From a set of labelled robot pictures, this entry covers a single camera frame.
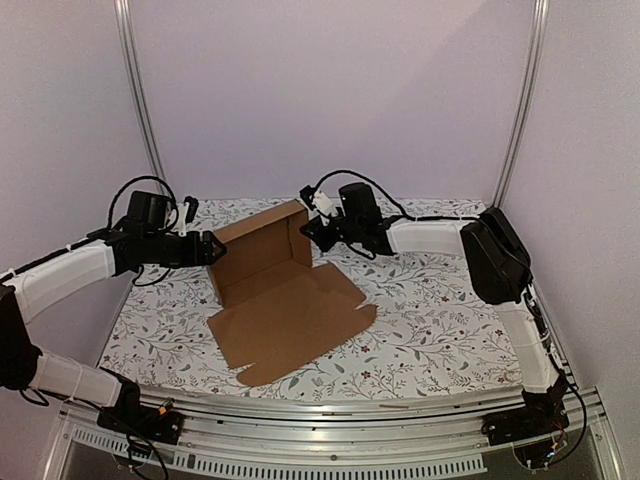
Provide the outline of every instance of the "brown cardboard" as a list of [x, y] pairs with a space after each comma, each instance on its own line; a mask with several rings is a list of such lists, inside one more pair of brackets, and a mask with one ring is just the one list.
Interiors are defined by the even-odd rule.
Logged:
[[295, 264], [310, 268], [311, 244], [299, 231], [307, 221], [306, 209], [291, 200], [217, 230], [227, 254], [209, 268], [209, 277], [222, 306], [293, 278], [302, 272]]
[[210, 276], [225, 309], [209, 327], [230, 368], [250, 365], [237, 377], [245, 385], [273, 382], [375, 320], [375, 306], [357, 309], [365, 295], [340, 270], [311, 268], [306, 221], [293, 201], [216, 232], [229, 253]]

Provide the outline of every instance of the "wire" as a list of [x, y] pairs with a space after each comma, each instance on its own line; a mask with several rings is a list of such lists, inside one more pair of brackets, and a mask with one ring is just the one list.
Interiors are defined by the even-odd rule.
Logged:
[[403, 218], [406, 218], [407, 220], [412, 220], [412, 221], [433, 221], [433, 220], [475, 220], [476, 217], [454, 217], [454, 216], [444, 216], [444, 215], [431, 215], [431, 216], [427, 216], [427, 217], [414, 217], [413, 215], [409, 215], [407, 213], [407, 211], [405, 210], [405, 208], [402, 206], [402, 204], [400, 202], [398, 202], [396, 199], [394, 199], [391, 195], [389, 195], [387, 193], [387, 191], [382, 188], [380, 185], [378, 185], [378, 183], [376, 183], [375, 181], [371, 180], [369, 177], [367, 177], [366, 175], [363, 175], [361, 173], [358, 172], [354, 172], [353, 170], [345, 170], [345, 169], [340, 169], [340, 170], [334, 170], [333, 172], [329, 172], [327, 173], [325, 176], [323, 176], [318, 183], [315, 186], [315, 190], [318, 190], [320, 188], [320, 186], [329, 178], [334, 177], [336, 175], [352, 175], [354, 177], [357, 177], [361, 180], [364, 180], [365, 182], [370, 183], [371, 185], [373, 185], [376, 189], [378, 189], [378, 191], [380, 193], [382, 193], [382, 195], [384, 195], [384, 197], [389, 200], [389, 203], [391, 203], [391, 205], [393, 205], [394, 207], [396, 207], [399, 211], [400, 214]]
[[95, 241], [95, 239], [90, 239], [90, 238], [84, 238], [76, 243], [73, 243], [69, 246], [69, 248], [61, 248], [59, 250], [56, 250], [55, 252], [51, 252], [48, 255], [45, 255], [42, 258], [39, 258], [37, 260], [34, 260], [33, 262], [29, 262], [26, 265], [23, 265], [19, 268], [16, 268], [13, 272], [11, 273], [7, 273], [6, 275], [4, 275], [2, 278], [0, 278], [0, 284], [6, 282], [7, 280], [11, 280], [14, 276], [20, 275], [28, 270], [31, 270], [32, 268], [35, 268], [37, 266], [42, 265], [43, 263], [48, 262], [49, 260], [53, 260], [54, 258], [58, 258], [61, 255], [64, 255], [65, 253], [69, 253], [69, 251], [73, 251], [76, 250], [80, 247], [84, 247], [85, 245], [91, 243]]
[[35, 405], [36, 407], [48, 407], [49, 405], [51, 405], [49, 403], [49, 400], [47, 400], [44, 397], [44, 395], [42, 395], [42, 393], [40, 393], [38, 390], [31, 390], [31, 391], [35, 393], [35, 395], [38, 397], [38, 400], [29, 398], [25, 393], [25, 390], [20, 390], [20, 396], [24, 398], [27, 402], [29, 402], [31, 405]]
[[144, 272], [144, 265], [140, 265], [140, 273], [138, 273], [138, 276], [134, 278], [132, 282], [134, 287], [151, 287], [153, 285], [157, 285], [158, 283], [164, 281], [169, 276], [169, 273], [171, 273], [171, 269], [167, 268], [167, 270], [158, 279], [153, 280], [152, 282], [137, 283], [138, 279], [142, 276], [143, 272]]
[[140, 434], [137, 430], [135, 430], [134, 428], [130, 427], [125, 422], [123, 422], [122, 420], [117, 418], [115, 415], [112, 415], [111, 413], [109, 413], [105, 409], [100, 408], [95, 403], [89, 402], [87, 400], [78, 400], [78, 401], [82, 402], [82, 403], [85, 403], [85, 404], [89, 405], [91, 408], [93, 408], [93, 409], [97, 410], [98, 412], [106, 415], [111, 420], [113, 420], [114, 422], [116, 422], [118, 425], [120, 425], [122, 428], [124, 428], [125, 430], [127, 430], [129, 432], [126, 435], [127, 443], [129, 443], [129, 448], [127, 449], [127, 454], [128, 454], [128, 459], [129, 459], [129, 468], [131, 469], [131, 471], [133, 473], [135, 473], [139, 478], [142, 478], [143, 480], [152, 480], [151, 478], [149, 478], [149, 477], [143, 475], [142, 473], [140, 473], [138, 471], [139, 467], [134, 467], [134, 465], [133, 465], [133, 453], [131, 451], [131, 446], [135, 442], [131, 439], [132, 435], [137, 437], [137, 438], [139, 438], [140, 440], [142, 440], [150, 448], [151, 452], [153, 452], [155, 457], [158, 459], [158, 462], [160, 463], [160, 468], [162, 468], [162, 473], [164, 475], [163, 480], [169, 480], [169, 470], [167, 469], [167, 465], [165, 464], [164, 459], [162, 458], [160, 453], [158, 452], [158, 449], [153, 445], [153, 443], [151, 443], [151, 441], [149, 439], [147, 439], [144, 435]]
[[[553, 355], [549, 354], [549, 359], [551, 360], [551, 364], [553, 365], [553, 368], [556, 369], [558, 374], [565, 375], [564, 370], [562, 370], [558, 366], [555, 358], [553, 358]], [[587, 406], [585, 405], [584, 400], [582, 399], [582, 396], [580, 395], [580, 393], [578, 393], [578, 389], [573, 385], [571, 385], [569, 382], [567, 382], [567, 386], [569, 387], [569, 390], [571, 390], [571, 392], [576, 396], [576, 398], [578, 399], [578, 402], [580, 402], [580, 406], [582, 407], [582, 430], [580, 431], [580, 436], [578, 437], [578, 440], [573, 445], [573, 447], [571, 447], [571, 450], [569, 450], [566, 455], [564, 455], [562, 458], [558, 460], [555, 460], [554, 458], [555, 461], [549, 462], [549, 465], [557, 465], [558, 463], [564, 462], [567, 458], [569, 458], [569, 456], [578, 449], [578, 447], [580, 446], [580, 442], [582, 442], [582, 440], [584, 439], [584, 436], [587, 433]]]
[[[143, 180], [154, 180], [156, 182], [158, 182], [159, 184], [161, 184], [163, 187], [165, 187], [167, 189], [167, 192], [169, 192], [169, 196], [171, 198], [171, 207], [177, 212], [178, 210], [178, 203], [176, 200], [176, 196], [173, 193], [173, 190], [171, 190], [171, 187], [169, 186], [169, 184], [167, 182], [165, 182], [163, 179], [161, 179], [160, 177], [156, 177], [154, 175], [142, 175], [140, 177], [136, 177], [133, 178], [131, 180], [129, 180], [127, 183], [125, 183], [120, 190], [118, 190], [118, 192], [116, 193], [116, 195], [113, 197], [113, 200], [111, 201], [111, 205], [109, 206], [109, 215], [107, 218], [107, 226], [106, 229], [107, 230], [111, 230], [112, 226], [113, 226], [113, 213], [115, 210], [115, 206], [116, 203], [118, 202], [118, 199], [120, 198], [120, 196], [124, 193], [124, 191], [129, 188], [131, 185], [133, 185], [134, 183], [143, 181]], [[176, 224], [178, 223], [178, 217], [179, 215], [176, 215], [176, 218], [173, 220], [173, 222], [171, 222], [170, 225], [168, 225], [167, 227], [165, 227], [164, 230], [161, 230], [159, 233], [166, 233], [168, 231], [170, 231], [173, 227], [176, 226]], [[120, 223], [122, 220], [119, 220], [118, 223], [116, 223], [116, 229], [119, 228]], [[54, 258], [60, 257], [66, 253], [69, 253], [70, 251], [73, 250], [77, 250], [78, 248], [84, 247], [85, 245], [91, 243], [95, 241], [94, 238], [85, 238], [82, 239], [72, 245], [69, 246], [69, 248], [61, 248], [59, 250], [56, 250], [55, 252], [51, 252], [50, 254], [39, 258], [37, 260], [34, 260], [33, 262], [27, 263], [26, 265], [23, 265], [19, 268], [16, 268], [14, 271], [7, 273], [6, 275], [4, 275], [3, 277], [0, 277], [0, 284], [3, 284], [4, 282], [11, 280], [12, 278], [14, 278], [17, 275], [20, 275], [28, 270], [31, 270], [32, 268], [35, 268], [37, 266], [40, 266], [50, 260], [53, 260]]]
[[[171, 190], [171, 187], [169, 186], [169, 184], [167, 182], [165, 182], [163, 179], [161, 179], [160, 177], [156, 177], [155, 175], [141, 175], [139, 177], [132, 178], [127, 183], [125, 183], [120, 188], [120, 190], [118, 190], [118, 193], [115, 194], [115, 196], [113, 197], [113, 200], [111, 200], [111, 205], [109, 206], [109, 216], [107, 217], [107, 227], [106, 227], [107, 230], [111, 230], [111, 227], [113, 226], [113, 212], [114, 212], [114, 210], [116, 208], [116, 204], [118, 203], [118, 199], [122, 196], [122, 194], [125, 192], [125, 190], [127, 188], [129, 188], [134, 183], [138, 183], [138, 182], [141, 182], [143, 180], [156, 181], [160, 185], [162, 185], [164, 188], [166, 188], [167, 192], [169, 192], [169, 197], [171, 198], [171, 208], [173, 208], [177, 212], [177, 210], [178, 210], [178, 202], [177, 202], [176, 196], [173, 193], [173, 190]], [[166, 232], [170, 231], [173, 227], [176, 226], [176, 223], [178, 223], [178, 217], [179, 217], [179, 215], [176, 215], [175, 220], [170, 225], [168, 225], [164, 230], [161, 230], [158, 233], [166, 233]]]

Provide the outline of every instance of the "black bracket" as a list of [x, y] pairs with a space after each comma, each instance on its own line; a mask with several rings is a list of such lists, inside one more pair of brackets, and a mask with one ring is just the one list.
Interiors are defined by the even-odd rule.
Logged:
[[522, 392], [524, 407], [486, 415], [482, 433], [489, 439], [489, 445], [517, 442], [567, 428], [569, 417], [562, 402], [566, 391], [567, 380], [561, 375], [547, 393]]

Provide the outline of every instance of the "purple-tinted wall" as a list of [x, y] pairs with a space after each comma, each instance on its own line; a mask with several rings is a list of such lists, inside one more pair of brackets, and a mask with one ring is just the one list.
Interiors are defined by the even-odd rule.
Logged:
[[491, 198], [532, 1], [131, 8], [160, 153], [181, 194], [295, 195], [342, 167], [401, 197]]
[[640, 471], [640, 3], [551, 2], [506, 211], [571, 364]]
[[[109, 202], [149, 170], [113, 2], [3, 0], [0, 15], [0, 271], [106, 222]], [[128, 283], [103, 282], [43, 313], [42, 347], [95, 364]], [[0, 390], [0, 478], [42, 474], [59, 405]]]

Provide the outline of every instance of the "floral tablecloth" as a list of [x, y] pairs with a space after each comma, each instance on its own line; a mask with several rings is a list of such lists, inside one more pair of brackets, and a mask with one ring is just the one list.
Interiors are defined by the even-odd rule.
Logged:
[[[282, 201], [201, 202], [191, 228], [219, 228]], [[468, 215], [484, 208], [464, 200], [403, 203], [416, 215]], [[307, 401], [425, 397], [520, 382], [509, 339], [493, 309], [474, 294], [461, 257], [402, 254], [369, 261], [337, 246], [325, 255], [314, 250], [314, 260], [332, 262], [349, 276], [378, 305], [377, 319], [369, 330], [273, 384], [244, 386], [236, 380], [238, 370], [227, 368], [206, 324], [221, 307], [203, 268], [134, 287], [101, 366], [143, 384]], [[161, 273], [149, 269], [141, 281]]]

